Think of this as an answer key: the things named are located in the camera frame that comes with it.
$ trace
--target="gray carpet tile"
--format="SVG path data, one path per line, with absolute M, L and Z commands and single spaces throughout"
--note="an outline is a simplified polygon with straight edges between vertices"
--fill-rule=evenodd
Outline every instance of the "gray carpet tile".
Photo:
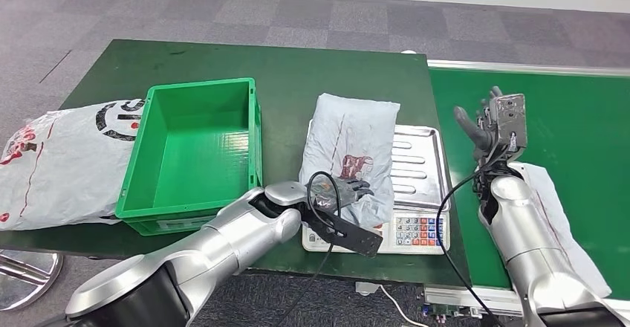
M 229 25 L 269 26 L 280 0 L 226 0 L 215 21 Z
M 499 12 L 491 7 L 482 10 L 445 7 L 444 16 L 451 39 L 476 42 L 510 42 L 510 37 L 507 35 Z
M 330 29 L 356 33 L 388 33 L 387 5 L 360 1 L 336 1 Z
M 448 38 L 446 19 L 439 7 L 390 4 L 387 20 L 390 35 Z
M 0 146 L 25 119 L 59 107 L 116 38 L 358 51 L 413 50 L 429 59 L 630 68 L 630 15 L 401 0 L 0 0 Z M 70 257 L 59 281 L 0 325 L 33 326 L 112 262 Z M 194 326 L 271 326 L 305 278 L 241 275 Z M 411 318 L 416 287 L 389 286 Z M 317 279 L 284 326 L 401 326 L 381 292 Z M 447 326 L 478 326 L 449 320 Z

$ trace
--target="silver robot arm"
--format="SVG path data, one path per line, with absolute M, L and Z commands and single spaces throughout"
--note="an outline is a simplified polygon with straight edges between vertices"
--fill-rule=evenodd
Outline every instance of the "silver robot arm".
M 312 205 L 306 204 L 307 188 L 297 182 L 250 190 L 190 236 L 89 279 L 63 315 L 38 326 L 189 326 L 218 285 L 295 236 L 303 221 L 324 240 L 374 256 L 382 238 L 335 216 L 340 207 L 327 199 L 331 185 L 317 182 L 311 185 Z M 372 194 L 364 181 L 335 182 L 342 207 Z
M 519 295 L 526 327 L 630 327 L 577 275 L 552 237 L 539 201 L 523 175 L 512 168 L 527 145 L 525 98 L 495 87 L 482 101 L 477 125 L 462 108 L 455 119 L 475 143 L 479 172 L 475 192 L 479 218 L 501 254 Z

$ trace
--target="green table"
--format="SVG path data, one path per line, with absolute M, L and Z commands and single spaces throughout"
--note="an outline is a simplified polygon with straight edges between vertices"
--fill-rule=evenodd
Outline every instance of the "green table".
M 253 77 L 262 111 L 264 182 L 295 180 L 308 121 L 322 92 L 401 103 L 399 124 L 439 129 L 424 55 L 297 48 L 202 45 L 114 40 L 62 109 L 146 96 L 152 85 Z M 454 260 L 467 275 L 458 217 L 451 214 Z M 184 234 L 141 237 L 125 224 L 81 224 L 2 232 L 0 247 L 124 257 L 147 253 Z M 302 248 L 300 237 L 278 246 L 254 269 L 310 274 L 322 253 Z M 425 282 L 461 286 L 443 256 L 333 254 L 323 274 L 363 281 Z
M 525 94 L 528 148 L 519 160 L 547 168 L 574 238 L 601 270 L 610 298 L 630 300 L 630 71 L 446 61 L 429 66 L 452 182 L 475 166 L 473 145 L 452 119 L 453 106 L 473 114 L 493 85 Z M 478 222 L 470 184 L 455 199 L 472 283 L 510 288 Z

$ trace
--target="scale keypad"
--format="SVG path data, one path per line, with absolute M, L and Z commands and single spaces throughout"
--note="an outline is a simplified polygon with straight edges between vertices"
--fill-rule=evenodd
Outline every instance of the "scale keypad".
M 439 246 L 444 241 L 444 219 L 396 217 L 396 245 Z

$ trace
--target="metal tray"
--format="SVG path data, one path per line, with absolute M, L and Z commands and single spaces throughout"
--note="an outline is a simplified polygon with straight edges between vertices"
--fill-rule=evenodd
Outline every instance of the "metal tray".
M 396 125 L 391 177 L 395 209 L 438 210 L 449 189 L 438 130 Z M 443 211 L 450 207 L 449 200 Z

